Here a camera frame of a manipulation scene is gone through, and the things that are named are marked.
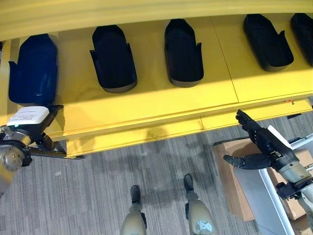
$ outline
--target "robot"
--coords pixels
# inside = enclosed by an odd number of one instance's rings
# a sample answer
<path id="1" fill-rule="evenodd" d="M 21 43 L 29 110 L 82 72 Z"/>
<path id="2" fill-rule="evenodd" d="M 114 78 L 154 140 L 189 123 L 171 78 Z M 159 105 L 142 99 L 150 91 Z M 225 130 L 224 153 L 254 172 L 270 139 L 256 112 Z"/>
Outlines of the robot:
<path id="1" fill-rule="evenodd" d="M 304 167 L 288 147 L 288 142 L 273 127 L 262 128 L 241 110 L 238 110 L 236 119 L 262 153 L 240 158 L 225 155 L 224 160 L 247 170 L 274 168 L 288 182 L 276 186 L 277 194 L 282 199 L 295 198 L 299 201 L 313 231 L 313 176 L 309 173 L 312 166 Z"/>
<path id="2" fill-rule="evenodd" d="M 22 166 L 30 165 L 32 155 L 66 157 L 60 144 L 53 142 L 44 133 L 62 107 L 24 107 L 18 110 L 7 125 L 0 127 L 0 198 L 11 184 L 14 174 Z M 38 148 L 30 147 L 34 142 Z"/>
<path id="3" fill-rule="evenodd" d="M 189 221 L 191 235 L 216 235 L 215 222 L 205 206 L 194 192 L 193 179 L 190 174 L 184 177 L 184 186 L 188 203 L 185 205 L 186 218 Z M 147 222 L 145 214 L 140 211 L 140 189 L 131 188 L 132 205 L 124 219 L 121 235 L 146 235 Z"/>

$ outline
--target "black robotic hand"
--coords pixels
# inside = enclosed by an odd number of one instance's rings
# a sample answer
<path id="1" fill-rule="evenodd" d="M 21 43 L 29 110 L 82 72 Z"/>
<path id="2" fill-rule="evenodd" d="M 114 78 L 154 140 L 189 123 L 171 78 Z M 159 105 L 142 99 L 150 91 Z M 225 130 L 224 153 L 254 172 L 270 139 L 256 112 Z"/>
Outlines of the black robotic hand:
<path id="1" fill-rule="evenodd" d="M 261 150 L 261 154 L 252 154 L 235 158 L 229 155 L 224 160 L 233 166 L 242 169 L 263 169 L 273 167 L 276 171 L 294 161 L 299 161 L 293 151 L 285 146 L 271 131 L 262 128 L 245 112 L 238 110 L 236 119 L 242 125 L 242 129 L 249 133 L 249 137 Z"/>

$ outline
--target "gray carpet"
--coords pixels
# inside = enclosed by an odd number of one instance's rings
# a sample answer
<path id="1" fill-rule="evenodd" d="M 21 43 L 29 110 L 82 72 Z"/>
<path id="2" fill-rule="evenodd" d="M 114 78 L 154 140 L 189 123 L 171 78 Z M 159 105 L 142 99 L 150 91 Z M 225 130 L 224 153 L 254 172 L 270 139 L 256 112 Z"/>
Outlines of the gray carpet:
<path id="1" fill-rule="evenodd" d="M 286 138 L 313 132 L 313 112 L 262 121 Z M 35 157 L 20 170 L 0 201 L 0 235 L 118 235 L 130 206 L 129 190 L 141 187 L 149 235 L 189 235 L 182 179 L 216 219 L 221 235 L 259 235 L 254 221 L 227 211 L 212 152 L 217 141 L 247 136 L 238 126 L 141 144 L 83 160 Z"/>

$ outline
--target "cardboard box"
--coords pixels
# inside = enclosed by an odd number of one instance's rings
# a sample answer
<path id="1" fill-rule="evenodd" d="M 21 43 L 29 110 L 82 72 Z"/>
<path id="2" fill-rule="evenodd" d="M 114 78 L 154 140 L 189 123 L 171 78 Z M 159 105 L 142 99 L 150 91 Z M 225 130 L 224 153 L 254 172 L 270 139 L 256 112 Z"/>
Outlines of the cardboard box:
<path id="1" fill-rule="evenodd" d="M 214 146 L 214 152 L 223 184 L 228 210 L 244 221 L 253 220 L 254 216 L 252 210 L 234 174 L 234 167 L 227 163 L 223 159 L 223 156 L 227 154 L 233 157 L 241 157 L 248 154 L 260 153 L 260 150 L 254 143 L 251 142 L 250 139 L 242 139 L 218 144 Z M 308 150 L 296 152 L 296 156 L 300 159 L 300 162 L 303 165 L 309 165 L 313 162 Z M 274 169 L 269 168 L 268 172 L 274 186 L 280 182 L 285 182 L 281 175 Z M 282 203 L 290 219 L 295 220 L 305 215 L 303 208 L 296 200 L 282 200 Z"/>
<path id="2" fill-rule="evenodd" d="M 233 157 L 242 157 L 243 155 L 260 153 L 260 150 L 250 139 L 243 139 L 216 145 L 214 151 L 228 210 L 244 221 L 253 220 L 252 210 L 235 176 L 234 167 L 226 162 L 223 156 L 228 154 Z"/>
<path id="3" fill-rule="evenodd" d="M 295 152 L 295 154 L 303 166 L 307 166 L 313 163 L 313 158 L 311 157 L 310 152 L 308 150 L 306 149 L 300 150 Z M 285 184 L 287 183 L 284 180 L 284 178 L 279 173 L 277 173 L 273 168 L 268 168 L 268 174 L 274 186 L 276 186 L 280 182 L 284 182 Z M 300 218 L 306 214 L 304 209 L 300 206 L 297 200 L 290 199 L 281 201 L 289 219 L 296 220 L 297 218 Z"/>
<path id="4" fill-rule="evenodd" d="M 295 235 L 313 235 L 313 232 L 309 227 L 306 215 L 298 218 L 295 221 L 292 221 L 291 226 Z"/>

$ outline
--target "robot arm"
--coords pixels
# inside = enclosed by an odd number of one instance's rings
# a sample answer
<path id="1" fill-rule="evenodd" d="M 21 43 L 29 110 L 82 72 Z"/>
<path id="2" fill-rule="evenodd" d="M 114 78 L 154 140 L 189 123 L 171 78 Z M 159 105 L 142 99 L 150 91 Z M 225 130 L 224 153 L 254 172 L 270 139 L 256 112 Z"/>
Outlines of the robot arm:
<path id="1" fill-rule="evenodd" d="M 313 177 L 295 156 L 288 142 L 273 128 L 262 128 L 246 113 L 238 110 L 236 119 L 242 129 L 262 154 L 253 154 L 235 158 L 229 155 L 224 160 L 242 169 L 274 168 L 288 182 L 279 183 L 277 194 L 282 199 L 295 198 L 307 213 L 310 228 L 313 230 Z"/>
<path id="2" fill-rule="evenodd" d="M 32 106 L 21 108 L 0 130 L 0 198 L 13 180 L 13 176 L 22 166 L 28 166 L 32 159 L 32 148 L 37 151 L 52 151 L 55 143 L 44 133 L 63 106 L 49 108 Z"/>

